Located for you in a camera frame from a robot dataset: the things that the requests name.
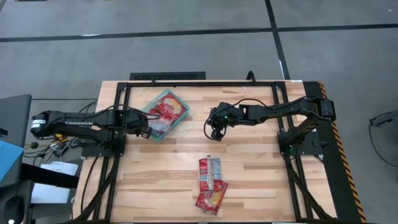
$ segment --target white label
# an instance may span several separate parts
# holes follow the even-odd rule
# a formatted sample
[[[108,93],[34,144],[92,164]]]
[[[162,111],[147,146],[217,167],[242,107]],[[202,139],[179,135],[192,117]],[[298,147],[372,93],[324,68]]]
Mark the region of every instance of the white label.
[[[45,120],[41,120],[41,119],[33,120],[32,124],[45,124]]]
[[[30,128],[38,128],[38,127],[40,127],[40,124],[32,124],[32,127]]]
[[[65,124],[69,125],[93,125],[91,122],[65,122]]]

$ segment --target black floor stripe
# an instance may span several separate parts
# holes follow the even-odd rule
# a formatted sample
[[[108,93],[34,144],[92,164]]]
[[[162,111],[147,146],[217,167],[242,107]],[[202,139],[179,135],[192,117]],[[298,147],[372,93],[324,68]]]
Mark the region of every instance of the black floor stripe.
[[[398,24],[347,25],[347,26],[315,26],[315,27],[281,27],[278,32],[323,31],[323,30],[360,30],[398,28]]]
[[[0,42],[32,42],[51,40],[94,40],[94,39],[118,39],[129,37],[168,37],[179,35],[208,35],[208,34],[248,34],[258,32],[270,32],[271,28],[242,28],[242,29],[212,29],[212,30],[185,30],[165,32],[138,32],[124,34],[93,34],[93,35],[66,35],[51,37],[10,37],[0,38]]]
[[[278,58],[279,58],[279,63],[280,63],[281,69],[282,69],[282,75],[283,75],[284,79],[290,80],[290,74],[289,74],[289,70],[287,69],[285,53],[282,48],[282,43],[280,42],[280,37],[279,37],[278,29],[276,26],[274,11],[272,10],[272,6],[271,6],[271,0],[265,0],[265,2],[266,2],[266,6],[267,6],[267,11],[268,11],[269,22],[271,23],[272,35],[274,36],[274,42],[275,42],[276,51],[277,51]]]
[[[249,34],[249,33],[259,33],[259,32],[300,32],[300,31],[305,32],[305,31],[323,31],[323,30],[361,30],[361,29],[388,29],[388,28],[398,28],[398,24],[280,27],[280,28],[277,28],[275,26],[271,28],[185,30],[185,31],[165,31],[165,32],[138,32],[138,33],[123,33],[123,34],[65,35],[65,36],[48,36],[48,37],[3,37],[0,38],[0,42],[95,40],[95,39],[119,39],[119,38],[133,38],[133,37],[169,37],[169,36],[180,36],[180,35]]]
[[[97,98],[33,98],[32,100],[98,100]]]

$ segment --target clear plastic container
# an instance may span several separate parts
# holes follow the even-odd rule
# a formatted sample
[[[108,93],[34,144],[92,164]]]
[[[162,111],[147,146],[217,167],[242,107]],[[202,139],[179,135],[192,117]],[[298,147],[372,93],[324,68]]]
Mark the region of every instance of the clear plastic container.
[[[162,120],[170,120],[167,132],[154,129],[155,125],[157,125],[156,127],[161,126],[160,121],[148,121],[149,126],[153,129],[150,138],[154,141],[160,141],[166,137],[189,114],[189,106],[171,90],[164,90],[142,110],[146,113],[161,115]]]

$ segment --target plastic food container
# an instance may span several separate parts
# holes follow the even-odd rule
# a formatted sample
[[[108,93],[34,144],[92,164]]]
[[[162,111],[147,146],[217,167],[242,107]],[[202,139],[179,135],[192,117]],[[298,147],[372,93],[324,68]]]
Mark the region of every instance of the plastic food container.
[[[150,138],[160,141],[189,114],[189,106],[170,90],[164,90],[144,109],[146,113],[156,114],[160,119],[150,119],[152,128]]]

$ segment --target blue object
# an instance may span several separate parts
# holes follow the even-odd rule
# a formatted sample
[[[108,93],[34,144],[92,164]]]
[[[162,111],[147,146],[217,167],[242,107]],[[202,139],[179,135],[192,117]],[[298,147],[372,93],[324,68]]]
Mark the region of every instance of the blue object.
[[[158,135],[156,135],[156,134],[154,134],[154,133],[152,132],[150,138],[153,139],[154,141],[160,141],[160,140],[162,140],[164,137],[166,137],[166,135],[167,135],[169,132],[171,132],[171,130],[173,130],[173,129],[179,124],[179,122],[181,122],[181,121],[189,114],[189,106],[188,106],[186,103],[184,103],[184,101],[182,101],[181,98],[179,98],[179,97],[178,97],[176,94],[174,94],[171,90],[164,90],[161,94],[159,94],[158,96],[156,96],[156,98],[155,98],[154,100],[152,100],[152,101],[143,109],[143,111],[145,111],[145,112],[148,113],[150,109],[152,109],[152,108],[155,107],[155,105],[156,105],[155,102],[158,101],[158,100],[160,100],[164,95],[166,95],[166,94],[168,94],[168,93],[170,93],[171,95],[173,95],[174,98],[176,98],[176,99],[178,100],[178,102],[181,103],[181,105],[182,105],[183,107],[185,107],[185,109],[187,109],[187,110],[186,110],[186,112],[185,112],[183,115],[181,115],[181,117],[180,117],[178,120],[176,120],[176,121],[170,126],[168,132],[163,133],[163,134],[161,134],[160,136],[158,136]]]
[[[0,141],[0,181],[24,152],[24,148]]]

